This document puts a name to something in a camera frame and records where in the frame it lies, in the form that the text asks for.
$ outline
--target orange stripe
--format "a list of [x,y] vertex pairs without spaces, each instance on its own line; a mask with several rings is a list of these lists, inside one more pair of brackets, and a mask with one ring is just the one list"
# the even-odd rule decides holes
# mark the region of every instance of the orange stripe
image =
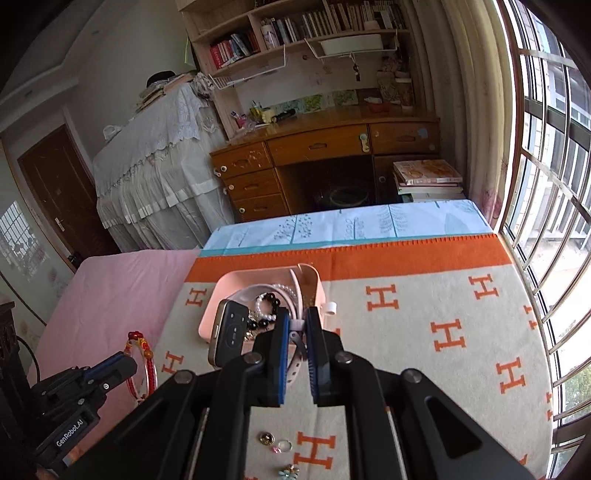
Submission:
[[185,282],[217,282],[235,270],[307,263],[322,280],[397,277],[511,263],[494,233],[355,245],[354,247],[291,250],[231,257],[197,258]]

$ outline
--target black cable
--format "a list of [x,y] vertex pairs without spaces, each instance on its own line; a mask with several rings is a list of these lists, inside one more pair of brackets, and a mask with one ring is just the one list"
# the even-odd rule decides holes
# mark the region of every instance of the black cable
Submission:
[[2,271],[0,270],[0,277],[2,277],[2,279],[6,282],[6,285],[8,285],[8,288],[10,288],[12,290],[12,293],[14,293],[17,298],[22,302],[22,304],[29,310],[29,312],[31,312],[36,318],[37,320],[39,320],[43,325],[47,326],[47,324],[43,321],[43,319],[37,315],[33,309],[27,304],[26,301],[24,301],[22,299],[22,297],[17,293],[17,291],[12,288],[12,285],[10,285],[10,282],[8,281],[8,279],[4,276],[4,274],[2,273]]
[[31,347],[29,347],[29,344],[26,343],[25,340],[20,338],[18,335],[17,335],[17,340],[19,342],[21,342],[26,347],[27,350],[29,350],[29,353],[33,357],[33,362],[35,363],[35,370],[37,370],[37,383],[39,383],[41,381],[41,371],[39,370],[39,363],[37,362],[37,357],[35,356],[35,354],[33,353],[33,350],[31,349]]

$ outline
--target desk drawer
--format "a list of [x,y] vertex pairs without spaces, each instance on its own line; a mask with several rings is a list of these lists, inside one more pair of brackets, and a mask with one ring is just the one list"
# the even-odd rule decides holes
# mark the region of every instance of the desk drawer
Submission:
[[363,151],[359,136],[367,135],[367,126],[323,128],[313,132],[288,135],[267,141],[269,153],[276,166],[323,160],[325,158],[348,157],[369,154]]
[[245,145],[218,155],[214,154],[212,163],[215,172],[219,173],[223,179],[273,166],[263,142]]
[[256,197],[253,199],[238,200],[234,202],[234,205],[236,206],[243,222],[289,215],[281,193],[265,195],[264,197]]
[[272,193],[281,193],[273,168],[232,177],[224,180],[224,183],[232,200],[244,200],[271,195]]
[[439,153],[439,124],[392,122],[370,125],[374,154]]

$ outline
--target light blue sheet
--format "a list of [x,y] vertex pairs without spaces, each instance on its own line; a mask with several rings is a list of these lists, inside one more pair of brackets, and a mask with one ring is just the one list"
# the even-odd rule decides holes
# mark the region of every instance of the light blue sheet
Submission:
[[201,257],[491,232],[470,200],[394,203],[226,225],[212,233]]

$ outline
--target door handle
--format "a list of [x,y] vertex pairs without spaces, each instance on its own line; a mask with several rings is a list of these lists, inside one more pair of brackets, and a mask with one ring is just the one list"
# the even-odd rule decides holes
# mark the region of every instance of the door handle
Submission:
[[65,232],[66,229],[64,228],[64,226],[61,224],[60,220],[58,219],[58,217],[56,217],[56,223],[57,226],[61,229],[62,232]]

